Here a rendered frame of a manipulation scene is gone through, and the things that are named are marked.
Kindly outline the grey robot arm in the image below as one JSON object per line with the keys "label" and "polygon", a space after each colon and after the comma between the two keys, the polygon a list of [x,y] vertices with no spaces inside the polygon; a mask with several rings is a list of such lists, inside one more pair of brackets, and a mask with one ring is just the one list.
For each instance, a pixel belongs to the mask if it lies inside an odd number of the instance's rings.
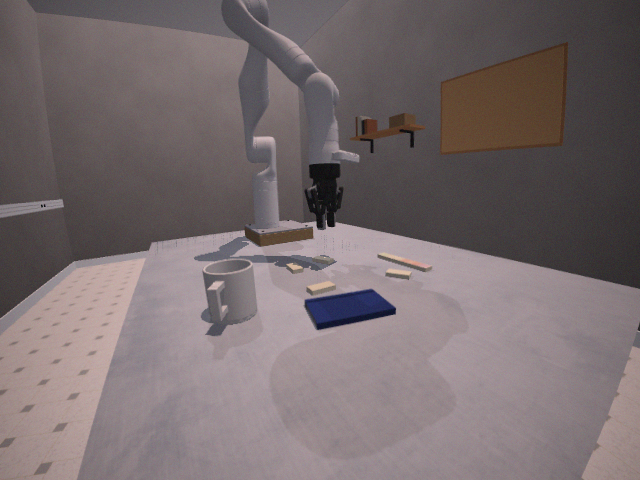
{"label": "grey robot arm", "polygon": [[359,163],[359,155],[339,150],[334,116],[339,101],[336,85],[293,41],[269,29],[267,1],[222,0],[221,11],[227,27],[249,43],[238,81],[247,159],[251,163],[268,163],[252,175],[255,228],[276,228],[280,226],[276,143],[273,137],[254,137],[269,104],[268,58],[304,93],[309,165]]}

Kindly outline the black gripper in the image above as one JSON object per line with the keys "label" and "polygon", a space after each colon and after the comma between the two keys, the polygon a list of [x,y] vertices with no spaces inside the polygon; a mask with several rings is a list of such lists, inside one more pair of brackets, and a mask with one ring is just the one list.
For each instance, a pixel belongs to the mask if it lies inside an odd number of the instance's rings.
{"label": "black gripper", "polygon": [[[341,208],[341,201],[342,201],[342,195],[343,195],[343,187],[338,187],[336,182],[336,178],[340,177],[340,164],[338,163],[311,164],[309,165],[309,173],[310,173],[310,178],[311,179],[313,178],[313,185],[310,189],[305,189],[305,195],[306,195],[310,212],[316,214],[317,229],[318,230],[326,229],[326,218],[324,215],[326,208],[328,211],[327,226],[335,227],[336,226],[335,213],[337,212],[337,209]],[[328,178],[328,177],[335,177],[335,178]],[[336,186],[333,186],[333,185],[336,185]],[[315,208],[313,207],[313,205],[315,205]],[[320,205],[321,205],[321,209],[320,209]]]}

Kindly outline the grey cup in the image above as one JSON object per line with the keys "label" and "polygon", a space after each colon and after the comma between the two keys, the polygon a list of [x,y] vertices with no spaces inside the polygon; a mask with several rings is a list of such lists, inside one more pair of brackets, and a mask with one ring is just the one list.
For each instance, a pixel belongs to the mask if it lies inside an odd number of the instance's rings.
{"label": "grey cup", "polygon": [[[234,272],[238,270],[240,272]],[[218,274],[229,272],[232,274]],[[213,262],[203,268],[203,277],[212,321],[223,319],[217,323],[235,324],[246,321],[256,314],[257,299],[251,261],[227,259]],[[208,299],[210,299],[210,307]]]}

